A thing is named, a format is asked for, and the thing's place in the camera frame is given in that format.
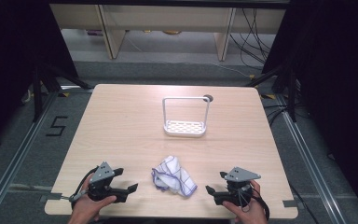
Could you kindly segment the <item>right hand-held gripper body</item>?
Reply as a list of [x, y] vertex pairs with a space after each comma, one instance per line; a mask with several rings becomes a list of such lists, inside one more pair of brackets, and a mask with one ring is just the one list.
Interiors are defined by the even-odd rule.
[[234, 167], [224, 178], [227, 181], [227, 191], [216, 192], [213, 196], [216, 205], [222, 205], [224, 201], [234, 203], [239, 207], [245, 207], [253, 196], [253, 186], [250, 181], [259, 179], [261, 175]]

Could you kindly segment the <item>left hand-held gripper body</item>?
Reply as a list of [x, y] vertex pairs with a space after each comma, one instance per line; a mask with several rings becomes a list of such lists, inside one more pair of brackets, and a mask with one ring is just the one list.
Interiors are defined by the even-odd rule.
[[113, 178], [118, 176], [113, 171], [110, 165], [104, 161], [92, 175], [88, 186], [88, 196], [93, 201], [100, 201], [109, 196], [116, 196], [115, 203], [126, 202], [127, 195], [121, 195], [121, 189], [113, 189], [110, 186]]

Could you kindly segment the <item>white checked cloth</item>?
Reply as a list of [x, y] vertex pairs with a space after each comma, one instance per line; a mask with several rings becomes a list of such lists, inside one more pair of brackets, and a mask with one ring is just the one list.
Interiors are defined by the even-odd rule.
[[182, 197], [190, 197], [198, 188], [177, 157], [168, 156], [152, 169], [153, 183], [161, 191], [169, 190]]

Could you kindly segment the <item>person's left hand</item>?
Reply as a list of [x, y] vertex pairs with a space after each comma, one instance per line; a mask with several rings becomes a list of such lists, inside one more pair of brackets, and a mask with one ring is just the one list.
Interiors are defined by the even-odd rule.
[[109, 196], [100, 201], [93, 201], [87, 194], [76, 202], [67, 224], [89, 224], [100, 219], [100, 210], [113, 203], [116, 196]]

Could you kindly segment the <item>person's right hand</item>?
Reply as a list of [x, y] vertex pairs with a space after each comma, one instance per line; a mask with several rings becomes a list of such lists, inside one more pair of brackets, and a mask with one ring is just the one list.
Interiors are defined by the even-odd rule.
[[223, 206], [230, 212], [236, 215], [235, 222], [240, 224], [268, 224], [265, 210], [256, 198], [260, 197], [260, 185], [254, 181], [250, 181], [254, 188], [254, 197], [248, 204], [248, 207], [241, 208], [234, 203], [224, 201]]

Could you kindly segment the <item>black tape floor mark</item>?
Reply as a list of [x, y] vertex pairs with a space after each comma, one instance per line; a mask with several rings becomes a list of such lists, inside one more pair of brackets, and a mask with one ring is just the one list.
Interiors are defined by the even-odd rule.
[[54, 130], [53, 133], [47, 133], [49, 137], [61, 136], [66, 126], [61, 125], [60, 122], [64, 119], [67, 119], [67, 116], [56, 116], [52, 121], [50, 128]]

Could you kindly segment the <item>black metal stand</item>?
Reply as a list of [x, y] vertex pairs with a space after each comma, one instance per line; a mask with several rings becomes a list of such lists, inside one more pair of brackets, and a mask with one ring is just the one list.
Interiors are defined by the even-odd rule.
[[62, 87], [57, 81], [57, 77], [63, 77], [83, 90], [93, 89], [90, 84], [80, 80], [77, 74], [72, 76], [52, 64], [39, 63], [33, 71], [34, 121], [37, 121], [43, 112], [41, 85], [44, 85], [48, 92], [59, 92], [62, 90]]
[[295, 115], [295, 99], [296, 99], [296, 73], [290, 66], [279, 65], [278, 67], [268, 71], [261, 77], [252, 80], [246, 84], [246, 87], [255, 87], [256, 85], [272, 78], [276, 77], [272, 84], [272, 91], [274, 93], [288, 93], [288, 113], [292, 122], [296, 122]]

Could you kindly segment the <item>black curtain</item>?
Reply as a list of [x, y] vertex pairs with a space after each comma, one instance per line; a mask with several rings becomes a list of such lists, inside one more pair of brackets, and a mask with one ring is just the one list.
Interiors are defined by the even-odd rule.
[[77, 76], [49, 0], [0, 0], [0, 132], [41, 63]]
[[265, 65], [293, 51], [301, 94], [358, 197], [358, 0], [289, 0]]

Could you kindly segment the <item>beige desk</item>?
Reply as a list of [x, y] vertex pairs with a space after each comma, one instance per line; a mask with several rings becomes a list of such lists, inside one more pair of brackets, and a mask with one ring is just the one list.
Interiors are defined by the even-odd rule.
[[49, 6], [62, 29], [100, 30], [111, 59], [118, 56], [127, 30], [151, 30], [212, 33], [217, 57], [223, 61], [231, 33], [275, 35], [284, 15], [282, 9], [238, 7]]

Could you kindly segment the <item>aluminium floor rail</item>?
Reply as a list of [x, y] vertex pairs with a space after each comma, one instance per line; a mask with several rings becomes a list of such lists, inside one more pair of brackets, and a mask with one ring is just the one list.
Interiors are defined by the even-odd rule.
[[298, 125], [293, 120], [292, 116], [288, 111], [283, 113], [283, 119], [289, 129], [290, 134], [292, 135], [296, 147], [299, 151], [299, 154], [305, 163], [305, 166], [310, 174], [310, 178], [318, 191], [321, 201], [324, 204], [324, 208], [328, 216], [330, 217], [333, 224], [348, 224], [346, 218], [343, 216], [343, 213], [337, 203], [336, 198], [334, 197], [332, 190], [328, 187], [321, 170], [317, 166], [315, 159], [313, 158], [310, 149], [298, 128]]
[[57, 97], [57, 93], [50, 93], [46, 97], [46, 101], [42, 104], [42, 111], [36, 119], [32, 120], [32, 123], [30, 124], [27, 133], [21, 139], [21, 144], [16, 149], [16, 152], [10, 160], [10, 163], [6, 166], [5, 171], [0, 176], [0, 204], [6, 196], [9, 186], [12, 183], [12, 180], [14, 179], [17, 172], [20, 170], [21, 165], [25, 160], [25, 157], [27, 156], [32, 146], [32, 143], [34, 142], [37, 134], [39, 133], [40, 128], [47, 116], [47, 113], [51, 108], [51, 105]]

